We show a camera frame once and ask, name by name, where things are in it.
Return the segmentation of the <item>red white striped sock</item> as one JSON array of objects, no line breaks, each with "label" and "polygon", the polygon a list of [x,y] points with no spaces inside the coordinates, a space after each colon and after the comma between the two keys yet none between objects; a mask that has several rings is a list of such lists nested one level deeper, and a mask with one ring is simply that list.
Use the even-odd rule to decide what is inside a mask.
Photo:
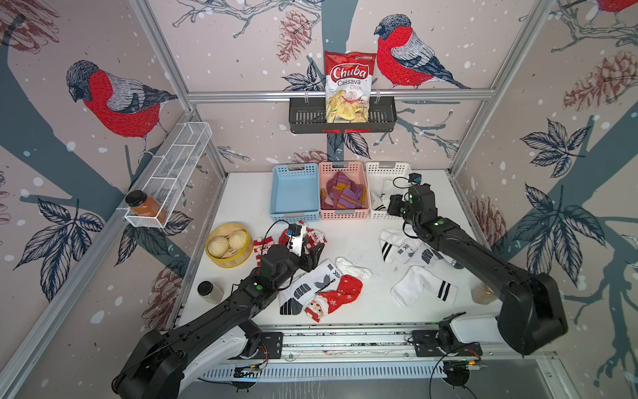
[{"label": "red white striped sock", "polygon": [[261,259],[264,254],[267,254],[268,250],[275,244],[272,236],[260,237],[254,241],[254,254],[257,262],[257,266],[260,267]]}]

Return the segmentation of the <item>white black sport sock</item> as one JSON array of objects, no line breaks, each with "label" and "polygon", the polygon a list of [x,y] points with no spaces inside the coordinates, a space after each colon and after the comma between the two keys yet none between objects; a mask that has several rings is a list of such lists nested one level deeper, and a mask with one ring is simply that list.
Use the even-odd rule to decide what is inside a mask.
[{"label": "white black sport sock", "polygon": [[340,279],[341,273],[334,262],[327,259],[312,272],[305,273],[278,294],[280,315],[299,315],[316,295]]}]

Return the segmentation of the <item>white sock two black stripes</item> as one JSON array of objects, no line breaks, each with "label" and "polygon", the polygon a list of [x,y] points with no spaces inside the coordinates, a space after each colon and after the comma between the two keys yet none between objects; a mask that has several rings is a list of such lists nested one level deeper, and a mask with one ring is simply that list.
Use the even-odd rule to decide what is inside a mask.
[{"label": "white sock two black stripes", "polygon": [[372,192],[372,210],[386,211],[390,205],[390,198],[393,195],[401,194],[401,189],[398,189],[393,183],[392,178],[386,178],[383,180],[379,192]]}]

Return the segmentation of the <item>small white ankle sock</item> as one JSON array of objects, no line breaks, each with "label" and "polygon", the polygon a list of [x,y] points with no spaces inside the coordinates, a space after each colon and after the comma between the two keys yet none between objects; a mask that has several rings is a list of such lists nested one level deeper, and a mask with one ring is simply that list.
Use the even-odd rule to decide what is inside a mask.
[{"label": "small white ankle sock", "polygon": [[370,279],[372,276],[372,271],[370,271],[370,269],[356,266],[355,264],[352,264],[351,261],[343,257],[338,257],[336,259],[336,266],[343,275],[350,275],[359,280]]}]

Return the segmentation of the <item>red santa sock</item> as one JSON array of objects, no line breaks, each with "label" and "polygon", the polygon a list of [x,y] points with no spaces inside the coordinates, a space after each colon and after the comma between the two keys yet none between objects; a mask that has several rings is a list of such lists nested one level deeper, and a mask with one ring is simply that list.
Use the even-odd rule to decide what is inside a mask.
[{"label": "red santa sock", "polygon": [[[309,252],[310,249],[312,249],[313,247],[315,247],[315,246],[317,246],[319,244],[326,244],[327,243],[327,239],[326,239],[325,235],[322,234],[321,231],[308,227],[303,221],[298,221],[297,224],[300,225],[300,226],[306,226],[307,227],[307,235],[306,235],[307,243],[304,244],[304,248],[306,249],[307,252]],[[284,231],[280,235],[277,243],[281,244],[281,245],[287,245],[288,241],[289,241],[289,237],[287,236],[287,232]]]},{"label": "red santa sock", "polygon": [[360,279],[343,275],[336,289],[319,292],[305,307],[304,314],[319,323],[325,316],[334,313],[345,304],[353,303],[359,297],[363,288]]}]

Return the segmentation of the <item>purple yellow striped sock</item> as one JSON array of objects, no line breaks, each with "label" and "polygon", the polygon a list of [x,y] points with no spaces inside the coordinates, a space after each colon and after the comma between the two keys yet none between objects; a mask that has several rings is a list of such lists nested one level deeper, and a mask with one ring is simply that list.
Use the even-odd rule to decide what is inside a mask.
[{"label": "purple yellow striped sock", "polygon": [[343,172],[337,172],[325,189],[320,190],[322,209],[365,209],[367,188],[355,183]]}]

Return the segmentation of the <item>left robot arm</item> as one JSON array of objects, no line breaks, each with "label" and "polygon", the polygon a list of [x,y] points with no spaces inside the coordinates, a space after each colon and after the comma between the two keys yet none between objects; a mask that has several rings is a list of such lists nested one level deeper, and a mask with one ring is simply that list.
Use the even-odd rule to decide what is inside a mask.
[{"label": "left robot arm", "polygon": [[297,255],[275,244],[260,266],[213,309],[177,329],[146,333],[113,379],[113,392],[121,398],[176,398],[221,362],[255,354],[262,331],[253,318],[299,269],[313,271],[323,249],[319,244]]}]

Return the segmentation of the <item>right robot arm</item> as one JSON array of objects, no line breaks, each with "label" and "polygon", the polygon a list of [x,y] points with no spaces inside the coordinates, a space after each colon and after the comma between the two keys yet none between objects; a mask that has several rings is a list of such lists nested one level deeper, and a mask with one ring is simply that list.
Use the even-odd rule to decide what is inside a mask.
[{"label": "right robot arm", "polygon": [[458,261],[498,296],[502,307],[494,318],[496,337],[515,352],[529,355],[567,334],[556,281],[546,273],[531,274],[500,259],[457,223],[440,217],[430,185],[411,186],[408,196],[390,196],[387,212],[402,218],[415,237]]}]

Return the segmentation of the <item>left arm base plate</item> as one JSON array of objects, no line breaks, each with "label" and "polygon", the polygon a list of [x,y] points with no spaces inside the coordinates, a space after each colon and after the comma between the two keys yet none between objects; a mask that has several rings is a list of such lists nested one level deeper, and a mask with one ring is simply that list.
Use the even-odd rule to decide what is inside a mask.
[{"label": "left arm base plate", "polygon": [[253,362],[280,359],[282,347],[282,332],[263,332],[258,341],[249,340],[244,351],[239,354],[239,358]]}]

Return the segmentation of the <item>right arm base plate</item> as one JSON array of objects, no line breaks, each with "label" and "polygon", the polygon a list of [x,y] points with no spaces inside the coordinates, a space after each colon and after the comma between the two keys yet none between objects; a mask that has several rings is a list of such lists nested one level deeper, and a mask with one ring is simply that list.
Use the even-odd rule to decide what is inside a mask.
[{"label": "right arm base plate", "polygon": [[407,342],[415,349],[417,357],[482,357],[483,350],[477,342],[460,342],[451,332],[414,330]]}]

